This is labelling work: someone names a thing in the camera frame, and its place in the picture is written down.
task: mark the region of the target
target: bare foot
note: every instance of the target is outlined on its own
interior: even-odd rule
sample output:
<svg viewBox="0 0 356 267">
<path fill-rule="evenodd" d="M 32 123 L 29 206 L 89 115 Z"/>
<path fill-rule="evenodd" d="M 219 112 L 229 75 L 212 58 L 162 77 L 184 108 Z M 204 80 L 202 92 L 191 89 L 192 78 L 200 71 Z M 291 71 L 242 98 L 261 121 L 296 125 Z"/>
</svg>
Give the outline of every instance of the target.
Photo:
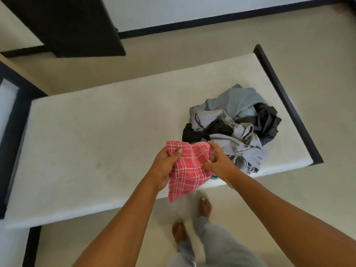
<svg viewBox="0 0 356 267">
<path fill-rule="evenodd" d="M 207 219 L 209 219 L 211 211 L 212 211 L 212 206 L 210 201 L 202 197 L 200 199 L 199 216 L 205 216 Z"/>
<path fill-rule="evenodd" d="M 181 241 L 187 240 L 188 239 L 188 234 L 185 231 L 185 227 L 183 224 L 182 219 L 178 219 L 172 226 L 172 234 L 174 237 L 174 240 L 176 241 L 177 244 L 179 244 Z"/>
</svg>

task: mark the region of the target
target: pants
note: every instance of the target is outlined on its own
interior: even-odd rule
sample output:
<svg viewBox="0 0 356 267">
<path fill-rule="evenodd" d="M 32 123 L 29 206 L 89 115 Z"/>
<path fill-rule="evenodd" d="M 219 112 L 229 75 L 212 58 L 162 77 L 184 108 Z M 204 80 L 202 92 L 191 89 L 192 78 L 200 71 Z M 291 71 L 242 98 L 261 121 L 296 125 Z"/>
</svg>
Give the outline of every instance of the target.
<svg viewBox="0 0 356 267">
<path fill-rule="evenodd" d="M 194 224 L 195 233 L 204 245 L 208 266 L 266 267 L 266 264 L 247 247 L 239 243 L 224 227 L 212 224 L 200 216 Z M 178 251 L 168 267 L 192 267 L 195 257 L 190 240 L 180 242 Z"/>
</svg>

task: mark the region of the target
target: pink cloth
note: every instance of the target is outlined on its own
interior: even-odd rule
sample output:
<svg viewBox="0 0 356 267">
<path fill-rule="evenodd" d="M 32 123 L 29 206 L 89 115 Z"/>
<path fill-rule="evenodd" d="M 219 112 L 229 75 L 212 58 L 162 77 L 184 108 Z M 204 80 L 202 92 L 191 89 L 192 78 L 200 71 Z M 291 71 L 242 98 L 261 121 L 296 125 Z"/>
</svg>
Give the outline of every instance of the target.
<svg viewBox="0 0 356 267">
<path fill-rule="evenodd" d="M 168 154 L 172 155 L 179 148 L 183 153 L 174 163 L 169 173 L 168 198 L 174 202 L 180 196 L 188 194 L 204 184 L 212 175 L 211 171 L 203 170 L 200 164 L 210 161 L 214 149 L 207 142 L 190 144 L 180 141 L 167 141 Z"/>
</svg>

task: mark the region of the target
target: hand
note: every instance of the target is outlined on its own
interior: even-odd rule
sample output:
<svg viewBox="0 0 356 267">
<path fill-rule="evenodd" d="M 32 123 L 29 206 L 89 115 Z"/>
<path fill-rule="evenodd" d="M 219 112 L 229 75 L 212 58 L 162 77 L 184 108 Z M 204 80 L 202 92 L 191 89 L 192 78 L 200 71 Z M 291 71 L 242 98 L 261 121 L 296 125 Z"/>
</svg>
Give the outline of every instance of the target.
<svg viewBox="0 0 356 267">
<path fill-rule="evenodd" d="M 150 178 L 158 185 L 158 191 L 161 191 L 166 187 L 169 181 L 169 173 L 171 172 L 174 163 L 182 155 L 182 148 L 169 156 L 167 147 L 164 147 L 154 159 L 151 168 L 146 174 L 147 178 Z"/>
<path fill-rule="evenodd" d="M 209 144 L 214 148 L 216 155 L 211 158 L 212 162 L 202 164 L 202 169 L 212 171 L 230 186 L 229 180 L 240 173 L 240 170 L 217 144 L 212 141 L 209 141 Z"/>
</svg>

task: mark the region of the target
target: person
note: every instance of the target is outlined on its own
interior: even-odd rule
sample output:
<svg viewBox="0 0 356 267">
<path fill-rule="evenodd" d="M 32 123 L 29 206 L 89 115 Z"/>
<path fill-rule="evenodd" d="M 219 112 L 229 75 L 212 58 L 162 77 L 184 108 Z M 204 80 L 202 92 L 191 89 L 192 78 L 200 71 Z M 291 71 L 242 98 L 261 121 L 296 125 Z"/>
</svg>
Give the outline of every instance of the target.
<svg viewBox="0 0 356 267">
<path fill-rule="evenodd" d="M 322 220 L 300 210 L 242 173 L 213 142 L 216 155 L 202 165 L 235 189 L 295 266 L 356 266 L 356 241 Z M 171 156 L 163 148 L 109 224 L 82 252 L 73 267 L 133 267 L 154 201 L 169 181 L 169 173 L 182 150 Z M 212 205 L 200 202 L 195 231 L 204 245 L 208 266 L 266 266 L 229 231 L 209 221 Z M 172 227 L 178 244 L 169 267 L 194 266 L 194 252 L 182 220 Z"/>
</svg>

